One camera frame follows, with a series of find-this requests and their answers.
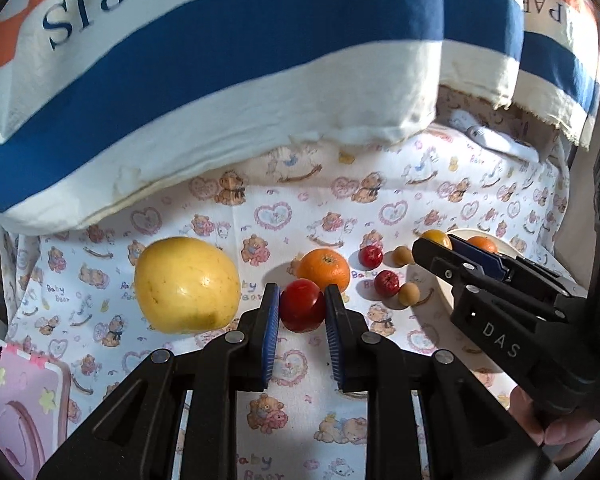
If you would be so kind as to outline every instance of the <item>blue gripper pad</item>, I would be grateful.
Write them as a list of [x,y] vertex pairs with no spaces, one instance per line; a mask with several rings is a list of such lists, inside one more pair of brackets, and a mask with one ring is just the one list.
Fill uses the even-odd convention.
[[490,278],[503,282],[507,277],[509,269],[502,264],[497,254],[483,251],[457,236],[449,235],[449,239],[456,253],[482,266],[484,273]]

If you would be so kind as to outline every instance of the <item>pink tablet case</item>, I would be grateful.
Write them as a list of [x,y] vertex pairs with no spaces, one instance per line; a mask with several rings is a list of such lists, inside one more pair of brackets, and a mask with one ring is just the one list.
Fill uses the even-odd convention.
[[68,372],[0,341],[0,449],[24,480],[66,439]]

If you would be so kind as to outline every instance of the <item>beige plate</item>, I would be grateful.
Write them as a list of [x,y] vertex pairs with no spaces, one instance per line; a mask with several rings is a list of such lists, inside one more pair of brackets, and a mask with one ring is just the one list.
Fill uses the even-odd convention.
[[[477,229],[454,229],[452,231],[449,231],[447,234],[455,235],[458,238],[462,238],[462,240],[468,240],[473,236],[484,236],[496,245],[499,253],[506,254],[507,256],[511,256],[512,258],[515,258],[516,256],[522,256],[522,253],[519,253],[506,242],[503,242],[499,238],[491,236],[490,234],[485,233],[483,231],[478,231]],[[451,294],[451,285],[449,285],[445,280],[442,280],[438,277],[436,277],[436,281],[438,282],[438,288],[440,289],[440,296],[442,297],[442,301],[445,303],[445,306],[449,310],[452,310],[454,307],[454,297]]]

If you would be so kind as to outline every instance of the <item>red fruit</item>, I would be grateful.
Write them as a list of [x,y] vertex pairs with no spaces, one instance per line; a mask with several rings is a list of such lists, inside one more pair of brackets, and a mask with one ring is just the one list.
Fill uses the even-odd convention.
[[395,272],[383,270],[374,279],[374,288],[383,298],[391,298],[400,290],[400,279]]
[[367,269],[376,269],[382,263],[382,251],[376,246],[368,245],[358,251],[358,260]]
[[280,321],[291,332],[315,330],[324,321],[326,311],[324,294],[311,280],[294,280],[280,295]]

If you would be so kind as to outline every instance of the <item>striped cloth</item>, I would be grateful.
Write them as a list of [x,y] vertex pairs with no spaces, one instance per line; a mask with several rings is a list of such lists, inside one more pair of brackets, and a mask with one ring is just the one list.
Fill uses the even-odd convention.
[[588,147],[600,101],[600,44],[590,0],[523,0],[514,102]]
[[534,14],[540,1],[10,0],[0,222],[84,228],[279,146],[397,142],[434,119],[439,84],[586,146],[600,91],[590,4]]

